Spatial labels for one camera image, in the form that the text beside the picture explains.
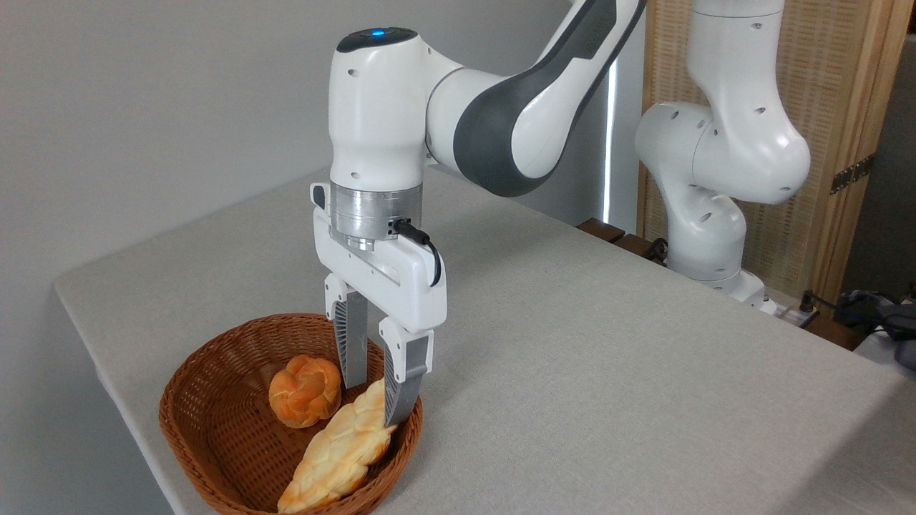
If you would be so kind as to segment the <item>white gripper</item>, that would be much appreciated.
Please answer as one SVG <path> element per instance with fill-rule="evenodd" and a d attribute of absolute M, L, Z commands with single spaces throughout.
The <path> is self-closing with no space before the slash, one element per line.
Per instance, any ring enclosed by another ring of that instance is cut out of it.
<path fill-rule="evenodd" d="M 409 239 L 376 241 L 372 250 L 348 245 L 331 228 L 330 193 L 330 183 L 311 185 L 316 252 L 331 271 L 324 281 L 325 315 L 333 323 L 341 378 L 347 388 L 366 382 L 369 300 L 390 316 L 379 323 L 385 424 L 398 425 L 413 411 L 422 379 L 432 370 L 432 329 L 447 317 L 447 280 L 442 275 L 432 285 L 435 258 Z"/>

